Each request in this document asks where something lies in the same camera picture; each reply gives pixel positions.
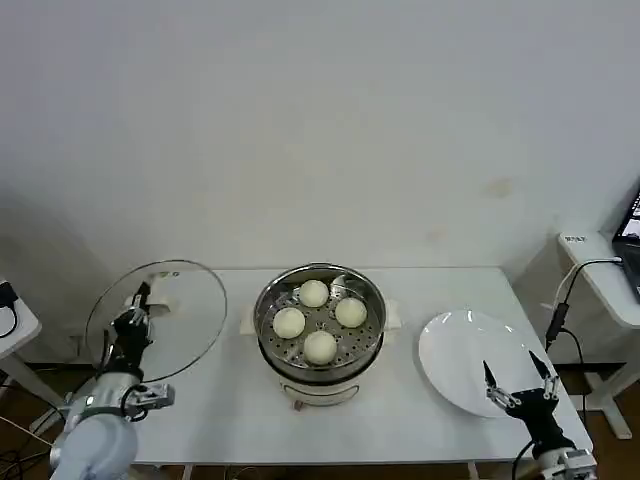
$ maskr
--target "laptop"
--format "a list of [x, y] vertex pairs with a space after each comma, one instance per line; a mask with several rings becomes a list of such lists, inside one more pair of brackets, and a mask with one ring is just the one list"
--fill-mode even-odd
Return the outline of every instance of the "laptop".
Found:
[[612, 240], [613, 251], [622, 258], [631, 288], [640, 299], [640, 192], [625, 213]]

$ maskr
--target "white table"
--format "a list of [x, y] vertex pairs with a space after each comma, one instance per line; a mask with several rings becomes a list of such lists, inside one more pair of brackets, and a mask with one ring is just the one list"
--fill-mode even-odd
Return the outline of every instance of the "white table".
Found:
[[[229, 296], [223, 334], [198, 364], [170, 380], [176, 388], [175, 405], [151, 412], [137, 424], [136, 461], [188, 465], [513, 459], [530, 440], [521, 422], [460, 410], [423, 378], [416, 364], [421, 327], [439, 312], [460, 308], [507, 320], [548, 362], [503, 273], [497, 268], [361, 271], [398, 302], [403, 327], [382, 348], [353, 399], [295, 412], [255, 337], [239, 334], [246, 306], [279, 271], [222, 271]], [[189, 348], [179, 343], [167, 343], [171, 348], [166, 355]], [[564, 390], [556, 419], [578, 448], [592, 448]]]
[[[15, 355], [12, 355], [13, 352], [24, 344], [33, 340], [42, 328], [38, 319], [21, 299], [16, 301], [15, 309], [18, 317], [18, 326], [11, 335], [0, 338], [0, 370], [3, 370], [9, 377], [31, 393], [44, 398], [56, 406], [61, 405], [63, 403], [62, 397], [40, 380], [40, 377]], [[0, 320], [3, 322], [3, 325], [5, 322], [11, 322], [12, 318], [13, 314], [11, 310], [8, 308], [0, 309]]]
[[[597, 232], [562, 232], [558, 237], [561, 248], [574, 264], [587, 260], [615, 256], [611, 241]], [[640, 329], [640, 302], [634, 295], [622, 269], [613, 264], [595, 264], [582, 269], [582, 275], [602, 302], [611, 317], [622, 327]], [[601, 335], [597, 328], [591, 335]], [[632, 438], [614, 398], [640, 379], [640, 344], [633, 349], [624, 367], [605, 382], [596, 373], [586, 373], [585, 378], [592, 393], [587, 396], [587, 409], [602, 411], [619, 439]], [[574, 397], [581, 405], [582, 398]]]

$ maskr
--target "stainless steel pot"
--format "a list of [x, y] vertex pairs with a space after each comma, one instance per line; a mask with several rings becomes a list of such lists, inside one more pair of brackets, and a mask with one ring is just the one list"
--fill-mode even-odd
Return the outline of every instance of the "stainless steel pot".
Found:
[[[307, 280], [319, 280], [329, 288], [329, 299], [322, 307], [310, 308], [300, 302], [300, 286]], [[367, 319], [357, 328], [343, 327], [335, 318], [336, 305], [347, 297], [357, 298], [367, 307]], [[285, 307], [299, 309], [306, 318], [302, 334], [290, 340], [273, 331], [273, 317]], [[253, 311], [265, 360], [278, 374], [305, 385], [335, 385], [366, 370], [382, 347], [385, 322], [384, 299], [373, 282], [355, 270], [329, 263], [311, 263], [283, 272], [260, 293]], [[317, 330], [331, 333], [338, 343], [338, 353], [328, 365], [316, 366], [304, 359], [304, 340]]]

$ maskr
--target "white bun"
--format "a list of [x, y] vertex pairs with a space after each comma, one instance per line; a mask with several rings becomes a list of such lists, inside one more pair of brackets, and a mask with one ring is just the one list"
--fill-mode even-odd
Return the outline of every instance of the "white bun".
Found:
[[326, 365], [338, 351], [338, 344], [328, 332], [318, 330], [304, 340], [304, 358], [314, 365]]
[[321, 307], [329, 298], [329, 289], [318, 280], [308, 280], [300, 287], [300, 301], [307, 307]]
[[273, 317], [273, 331], [280, 338], [295, 338], [304, 330], [305, 318], [297, 308], [287, 307]]
[[336, 320], [347, 328], [356, 328], [367, 319], [367, 307], [357, 298], [340, 300], [336, 307]]

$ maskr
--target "sticker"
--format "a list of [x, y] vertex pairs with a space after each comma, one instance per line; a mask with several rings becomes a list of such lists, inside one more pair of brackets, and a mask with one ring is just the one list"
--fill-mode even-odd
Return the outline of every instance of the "sticker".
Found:
[[564, 240], [568, 243], [584, 243], [587, 237], [564, 237]]

